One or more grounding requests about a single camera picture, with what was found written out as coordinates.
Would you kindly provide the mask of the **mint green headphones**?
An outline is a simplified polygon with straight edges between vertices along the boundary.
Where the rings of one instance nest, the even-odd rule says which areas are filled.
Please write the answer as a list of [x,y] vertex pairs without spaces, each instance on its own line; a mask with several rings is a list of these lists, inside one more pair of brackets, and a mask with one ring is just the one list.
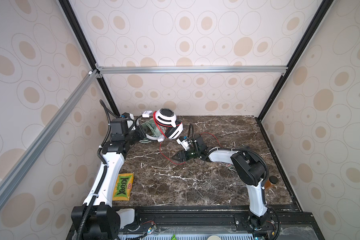
[[143,121],[140,126],[145,131],[146,136],[143,140],[140,140],[140,143],[147,144],[152,141],[157,141],[159,137],[162,135],[158,127],[156,126],[154,119],[151,118],[147,121]]

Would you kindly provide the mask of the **white black red headphones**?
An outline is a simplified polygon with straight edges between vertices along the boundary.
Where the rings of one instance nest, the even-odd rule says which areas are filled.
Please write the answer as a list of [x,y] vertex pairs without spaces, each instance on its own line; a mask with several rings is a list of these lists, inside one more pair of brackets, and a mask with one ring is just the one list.
[[141,118],[154,119],[156,126],[162,133],[157,140],[159,143],[165,139],[176,140],[184,129],[183,123],[178,120],[174,111],[168,108],[161,108],[157,111],[144,111]]

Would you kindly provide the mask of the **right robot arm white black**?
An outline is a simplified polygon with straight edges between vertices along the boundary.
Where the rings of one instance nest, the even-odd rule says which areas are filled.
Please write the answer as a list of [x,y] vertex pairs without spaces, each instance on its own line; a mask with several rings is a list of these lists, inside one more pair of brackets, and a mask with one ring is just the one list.
[[270,177],[269,168],[264,159],[245,148],[207,147],[202,136],[183,137],[177,143],[184,149],[178,151],[174,158],[181,163],[191,159],[200,159],[209,163],[233,165],[239,178],[246,184],[250,201],[249,221],[254,230],[260,230],[269,220],[270,211],[265,196],[266,182]]

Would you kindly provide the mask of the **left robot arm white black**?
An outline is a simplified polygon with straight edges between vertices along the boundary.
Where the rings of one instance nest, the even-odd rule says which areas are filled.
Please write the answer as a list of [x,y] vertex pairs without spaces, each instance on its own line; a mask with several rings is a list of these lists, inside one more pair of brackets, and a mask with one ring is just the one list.
[[71,218],[78,240],[115,240],[119,231],[135,223],[133,208],[116,211],[112,207],[119,172],[132,145],[146,133],[130,118],[108,121],[108,131],[97,156],[101,166],[94,185],[81,206],[74,207]]

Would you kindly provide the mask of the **yellow green snack bag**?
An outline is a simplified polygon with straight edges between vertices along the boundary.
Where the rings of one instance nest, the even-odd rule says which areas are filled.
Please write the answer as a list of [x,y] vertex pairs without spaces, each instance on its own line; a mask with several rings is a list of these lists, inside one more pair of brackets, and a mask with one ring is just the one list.
[[134,174],[119,174],[114,188],[113,201],[129,201],[134,182]]

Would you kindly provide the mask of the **amber bottle black cap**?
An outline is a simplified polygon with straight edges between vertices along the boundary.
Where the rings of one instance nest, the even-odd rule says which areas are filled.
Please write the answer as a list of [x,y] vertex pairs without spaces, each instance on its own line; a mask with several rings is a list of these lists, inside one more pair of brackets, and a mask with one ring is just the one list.
[[265,189],[269,189],[274,185],[278,184],[279,179],[276,176],[270,176],[268,180],[265,182]]

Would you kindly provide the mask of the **horizontal aluminium frame bar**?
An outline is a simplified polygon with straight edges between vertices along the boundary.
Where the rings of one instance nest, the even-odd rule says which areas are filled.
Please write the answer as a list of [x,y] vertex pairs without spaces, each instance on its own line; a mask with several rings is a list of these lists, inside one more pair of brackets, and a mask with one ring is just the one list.
[[100,67],[100,74],[285,73],[287,66]]

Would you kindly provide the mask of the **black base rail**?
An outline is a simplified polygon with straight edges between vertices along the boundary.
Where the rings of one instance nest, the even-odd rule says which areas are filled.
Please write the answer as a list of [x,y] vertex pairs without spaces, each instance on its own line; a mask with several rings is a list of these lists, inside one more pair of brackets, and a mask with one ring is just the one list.
[[135,222],[118,240],[322,240],[314,215],[296,205],[272,205],[260,230],[250,225],[249,206],[137,207]]

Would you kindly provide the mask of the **left diagonal aluminium frame bar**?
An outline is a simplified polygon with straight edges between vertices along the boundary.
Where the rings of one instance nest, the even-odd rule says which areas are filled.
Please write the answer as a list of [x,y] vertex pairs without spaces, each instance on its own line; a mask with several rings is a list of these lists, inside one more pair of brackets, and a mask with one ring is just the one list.
[[78,104],[84,93],[87,91],[92,82],[99,75],[99,70],[91,70],[81,81],[75,91],[64,102],[61,108],[53,116],[47,126],[40,132],[38,137],[33,141],[30,147],[24,152],[19,161],[14,165],[10,172],[0,183],[0,210],[9,200],[20,182],[29,172],[41,153],[44,151],[53,136],[62,126],[73,108]]

